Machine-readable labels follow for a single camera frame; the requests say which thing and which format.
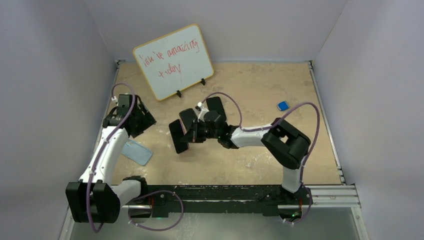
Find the purple-edged black phone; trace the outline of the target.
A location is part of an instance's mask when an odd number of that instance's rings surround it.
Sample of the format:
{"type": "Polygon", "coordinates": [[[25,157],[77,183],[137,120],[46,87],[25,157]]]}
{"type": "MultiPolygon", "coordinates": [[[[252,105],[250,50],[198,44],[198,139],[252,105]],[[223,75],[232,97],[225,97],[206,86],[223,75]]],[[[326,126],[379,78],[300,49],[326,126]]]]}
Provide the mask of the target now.
{"type": "Polygon", "coordinates": [[[187,142],[182,141],[182,137],[184,136],[184,130],[181,120],[176,119],[172,121],[168,125],[168,128],[175,148],[175,152],[177,154],[181,154],[187,151],[189,149],[189,144],[187,142]]]}

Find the light blue phone case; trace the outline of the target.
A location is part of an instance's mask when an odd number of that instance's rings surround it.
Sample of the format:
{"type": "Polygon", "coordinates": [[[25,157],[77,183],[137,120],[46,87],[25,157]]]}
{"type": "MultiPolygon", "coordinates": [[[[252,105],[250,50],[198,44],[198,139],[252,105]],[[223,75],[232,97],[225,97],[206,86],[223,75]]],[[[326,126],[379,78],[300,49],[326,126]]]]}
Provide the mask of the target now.
{"type": "Polygon", "coordinates": [[[153,152],[150,149],[133,139],[129,139],[125,143],[121,153],[141,166],[145,166],[153,156],[153,152]]]}

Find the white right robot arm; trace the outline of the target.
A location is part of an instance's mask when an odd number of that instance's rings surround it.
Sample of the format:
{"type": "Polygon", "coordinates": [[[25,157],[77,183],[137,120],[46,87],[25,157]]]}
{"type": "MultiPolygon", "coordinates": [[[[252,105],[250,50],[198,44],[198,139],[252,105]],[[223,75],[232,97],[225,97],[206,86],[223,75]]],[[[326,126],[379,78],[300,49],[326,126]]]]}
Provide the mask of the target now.
{"type": "Polygon", "coordinates": [[[288,204],[300,198],[304,165],[315,146],[303,132],[283,118],[257,128],[242,129],[230,125],[219,112],[206,111],[197,116],[192,108],[179,113],[186,133],[178,137],[181,143],[203,143],[216,139],[226,149],[265,147],[283,167],[280,196],[288,204]]]}

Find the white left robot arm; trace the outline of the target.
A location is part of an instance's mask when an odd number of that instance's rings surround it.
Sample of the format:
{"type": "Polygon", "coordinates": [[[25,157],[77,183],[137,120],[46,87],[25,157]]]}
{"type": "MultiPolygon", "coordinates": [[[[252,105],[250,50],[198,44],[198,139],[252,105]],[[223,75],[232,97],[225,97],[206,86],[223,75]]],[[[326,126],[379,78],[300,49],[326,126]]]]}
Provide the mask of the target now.
{"type": "Polygon", "coordinates": [[[100,141],[87,169],[77,181],[66,186],[65,195],[75,222],[112,224],[122,206],[131,200],[138,205],[148,201],[148,184],[144,177],[126,177],[115,186],[111,185],[111,180],[128,140],[141,135],[155,123],[138,95],[118,96],[117,106],[103,120],[100,141]]]}

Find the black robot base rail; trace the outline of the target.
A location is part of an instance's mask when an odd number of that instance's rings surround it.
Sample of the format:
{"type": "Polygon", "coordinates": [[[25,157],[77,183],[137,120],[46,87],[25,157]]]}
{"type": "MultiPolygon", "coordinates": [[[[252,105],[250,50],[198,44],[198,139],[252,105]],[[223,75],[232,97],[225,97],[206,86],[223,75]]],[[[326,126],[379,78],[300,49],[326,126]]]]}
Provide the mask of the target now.
{"type": "Polygon", "coordinates": [[[259,185],[148,185],[129,206],[152,207],[155,218],[170,213],[261,214],[290,220],[301,218],[312,206],[309,188],[302,186],[295,193],[280,184],[259,185]]]}

